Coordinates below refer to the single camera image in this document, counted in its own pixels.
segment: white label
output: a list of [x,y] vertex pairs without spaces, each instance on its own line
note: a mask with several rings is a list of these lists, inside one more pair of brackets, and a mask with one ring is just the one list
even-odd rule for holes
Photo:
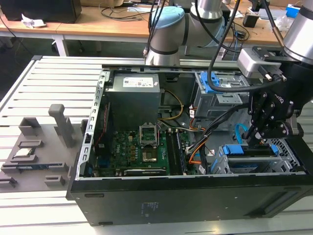
[[215,151],[214,149],[210,150],[209,153],[207,154],[208,157],[210,156],[215,156]]
[[195,111],[194,110],[189,110],[189,116],[191,118],[195,118]]
[[231,88],[231,85],[230,84],[221,84],[221,87]]
[[153,87],[152,77],[125,77],[123,81],[123,87]]
[[205,169],[203,168],[202,165],[199,166],[199,171],[202,173],[202,175],[205,174]]

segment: gray robot arm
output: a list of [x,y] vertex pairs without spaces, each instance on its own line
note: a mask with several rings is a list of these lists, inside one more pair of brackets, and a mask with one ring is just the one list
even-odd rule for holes
[[[200,0],[198,4],[202,20],[216,38],[224,32],[221,2]],[[165,7],[151,39],[146,65],[179,66],[179,46],[207,47],[211,44],[212,38],[200,24],[195,6],[190,9],[190,14],[178,7]]]

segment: wooden desk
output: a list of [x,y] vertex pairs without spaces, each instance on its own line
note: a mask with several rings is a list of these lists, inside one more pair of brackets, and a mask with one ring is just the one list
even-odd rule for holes
[[[248,0],[242,0],[239,11],[245,13],[251,6]],[[112,16],[123,17],[137,14],[136,12],[113,13]],[[142,15],[148,20],[149,14]],[[76,23],[47,23],[47,27],[27,28],[21,22],[11,22],[2,16],[5,24],[14,32],[17,37],[49,38],[56,41],[59,54],[68,56],[65,40],[90,40],[90,41],[116,41],[116,42],[147,42],[149,32],[148,23],[145,20],[134,22],[121,22],[106,18],[101,15],[98,7],[83,7],[82,13]],[[235,22],[242,25],[243,18],[235,19]],[[268,26],[268,21],[258,20],[255,28],[246,28],[250,32],[250,38],[246,44],[270,44],[276,45],[277,40]],[[7,28],[0,23],[0,36],[12,37]],[[232,32],[226,38],[226,42],[232,42]]]
[[[118,8],[116,11],[126,10],[127,8]],[[113,13],[113,17],[125,17],[138,14],[137,12],[123,11],[119,14]],[[142,17],[148,20],[149,14]],[[58,29],[58,34],[75,35],[95,35],[95,36],[117,36],[117,37],[138,37],[148,38],[148,23],[145,20],[122,22],[115,21],[101,15],[98,7],[83,7],[82,13],[76,23],[62,23]]]
[[[228,6],[229,9],[233,8],[235,6],[235,2],[232,0],[231,4]],[[251,2],[248,0],[243,0],[239,5],[239,11],[244,14],[247,12],[248,7],[251,7]],[[270,6],[270,9],[274,10],[284,10],[283,7],[278,6]],[[235,22],[243,26],[243,18],[236,18]],[[263,21],[261,19],[258,19],[255,28],[247,28],[245,27],[250,33],[249,39],[245,42],[245,44],[272,44],[272,45],[278,45],[277,39],[272,32],[269,21]],[[233,33],[230,31],[228,33],[227,38],[225,39],[225,42],[232,42],[233,41]]]

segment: yellow wire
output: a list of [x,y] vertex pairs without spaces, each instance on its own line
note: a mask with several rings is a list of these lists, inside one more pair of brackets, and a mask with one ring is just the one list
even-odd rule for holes
[[181,100],[180,100],[173,92],[171,92],[171,91],[169,91],[169,90],[165,90],[165,91],[168,92],[168,93],[170,93],[170,94],[172,94],[172,95],[178,100],[178,102],[180,103],[180,112],[179,112],[178,115],[176,115],[176,116],[174,116],[174,117],[171,117],[171,118],[170,118],[170,117],[159,118],[159,120],[173,120],[173,119],[177,119],[177,118],[179,118],[180,115],[182,114],[184,105],[182,104]]

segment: computer case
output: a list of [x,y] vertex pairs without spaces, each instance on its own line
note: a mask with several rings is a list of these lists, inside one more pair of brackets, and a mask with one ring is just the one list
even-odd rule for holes
[[80,0],[0,0],[9,21],[20,21],[22,14],[45,22],[75,23],[82,7]]

